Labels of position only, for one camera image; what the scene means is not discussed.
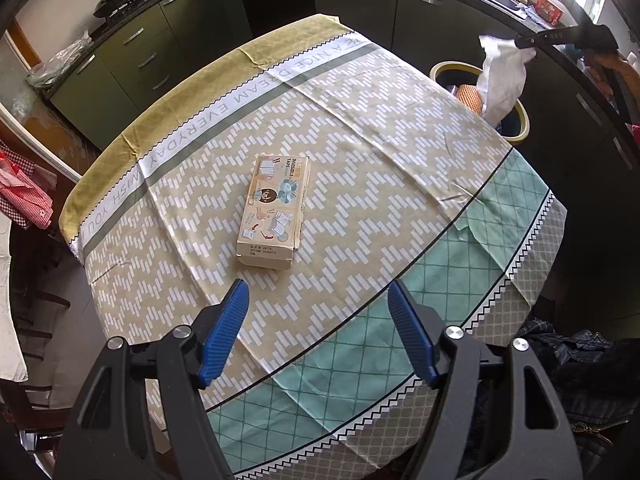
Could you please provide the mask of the person's hand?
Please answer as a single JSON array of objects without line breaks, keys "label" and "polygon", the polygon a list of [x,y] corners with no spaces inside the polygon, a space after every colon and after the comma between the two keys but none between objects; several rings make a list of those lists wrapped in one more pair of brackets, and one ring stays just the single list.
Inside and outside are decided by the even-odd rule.
[{"label": "person's hand", "polygon": [[596,86],[607,99],[611,99],[614,92],[611,86],[605,80],[605,76],[603,76],[603,70],[605,68],[607,68],[608,70],[614,70],[614,72],[619,73],[620,76],[622,76],[623,81],[625,81],[625,84],[629,89],[631,95],[634,97],[636,104],[639,104],[639,73],[632,67],[631,64],[628,63],[626,58],[624,58],[623,55],[620,54],[620,52],[603,54],[588,52],[586,54],[586,61],[589,73],[596,81]]}]

